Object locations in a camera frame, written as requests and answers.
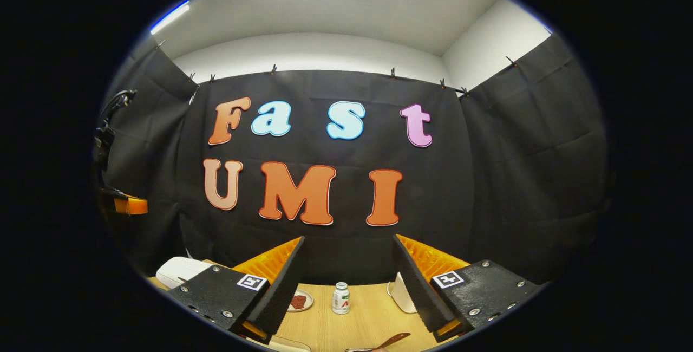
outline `white plate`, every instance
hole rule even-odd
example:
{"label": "white plate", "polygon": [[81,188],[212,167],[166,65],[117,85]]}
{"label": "white plate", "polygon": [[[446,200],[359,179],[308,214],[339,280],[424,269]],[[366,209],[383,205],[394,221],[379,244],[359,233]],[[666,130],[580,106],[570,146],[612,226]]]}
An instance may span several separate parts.
{"label": "white plate", "polygon": [[303,295],[305,297],[304,307],[301,309],[294,309],[291,303],[289,303],[289,308],[287,309],[288,312],[299,312],[307,310],[310,306],[312,306],[312,297],[309,293],[305,292],[304,290],[296,290],[296,292],[294,293],[294,297],[296,297],[297,295]]}

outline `ceiling light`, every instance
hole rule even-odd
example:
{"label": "ceiling light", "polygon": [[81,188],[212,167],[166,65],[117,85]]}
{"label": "ceiling light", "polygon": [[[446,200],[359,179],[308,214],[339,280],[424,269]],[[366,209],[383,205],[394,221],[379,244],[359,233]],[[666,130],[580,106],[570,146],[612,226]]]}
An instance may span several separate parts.
{"label": "ceiling light", "polygon": [[163,29],[168,23],[171,23],[175,21],[175,19],[178,19],[179,16],[182,14],[185,14],[185,11],[188,11],[190,9],[190,6],[188,6],[189,0],[185,0],[182,4],[179,6],[175,7],[175,9],[166,16],[162,17],[160,21],[156,22],[154,24],[154,27],[152,27],[152,30],[149,31],[152,33],[152,35],[156,34],[160,29]]}

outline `wooden table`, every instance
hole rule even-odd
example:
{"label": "wooden table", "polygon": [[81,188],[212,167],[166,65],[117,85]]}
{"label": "wooden table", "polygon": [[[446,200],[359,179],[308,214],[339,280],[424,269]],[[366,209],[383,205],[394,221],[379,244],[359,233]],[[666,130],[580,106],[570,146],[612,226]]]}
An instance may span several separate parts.
{"label": "wooden table", "polygon": [[[209,260],[205,263],[216,264]],[[168,290],[155,277],[149,280],[156,287]],[[287,312],[276,336],[302,342],[312,352],[373,348],[397,333],[411,333],[411,336],[392,344],[388,352],[413,352],[442,344],[426,330],[418,314],[408,314],[399,308],[388,296],[387,285],[350,285],[351,310],[339,315],[332,312],[331,306],[335,286],[299,283],[298,288],[312,296],[313,305],[302,312]]]}

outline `wooden spoon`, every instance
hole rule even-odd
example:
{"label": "wooden spoon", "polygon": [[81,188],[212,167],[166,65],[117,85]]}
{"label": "wooden spoon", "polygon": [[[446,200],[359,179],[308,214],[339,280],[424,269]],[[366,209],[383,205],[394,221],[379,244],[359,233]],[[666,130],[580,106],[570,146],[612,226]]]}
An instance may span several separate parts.
{"label": "wooden spoon", "polygon": [[398,342],[399,340],[401,340],[405,337],[409,337],[409,335],[411,335],[411,333],[398,333],[398,334],[392,336],[391,338],[389,338],[388,341],[383,342],[383,344],[378,345],[378,347],[371,349],[371,351],[376,350],[376,349],[381,349],[384,347],[389,347],[390,345]]}

